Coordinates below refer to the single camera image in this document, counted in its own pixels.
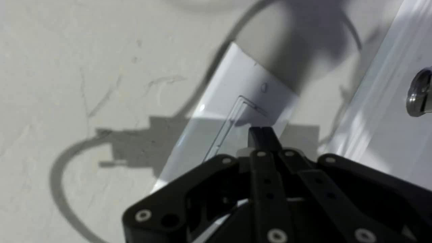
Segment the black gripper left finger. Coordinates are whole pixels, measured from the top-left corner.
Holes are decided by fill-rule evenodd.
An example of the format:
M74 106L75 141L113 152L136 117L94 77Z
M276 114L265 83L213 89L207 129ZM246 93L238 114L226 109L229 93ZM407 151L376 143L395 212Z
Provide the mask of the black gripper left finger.
M248 182L246 159L217 155L128 208L126 243L192 243L249 195Z

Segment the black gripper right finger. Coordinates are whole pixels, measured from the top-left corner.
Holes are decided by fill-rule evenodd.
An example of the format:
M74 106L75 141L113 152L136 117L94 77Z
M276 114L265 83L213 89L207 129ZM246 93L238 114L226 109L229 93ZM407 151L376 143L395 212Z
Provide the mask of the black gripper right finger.
M287 243L432 243L432 191L348 158L318 160L249 129L258 236Z

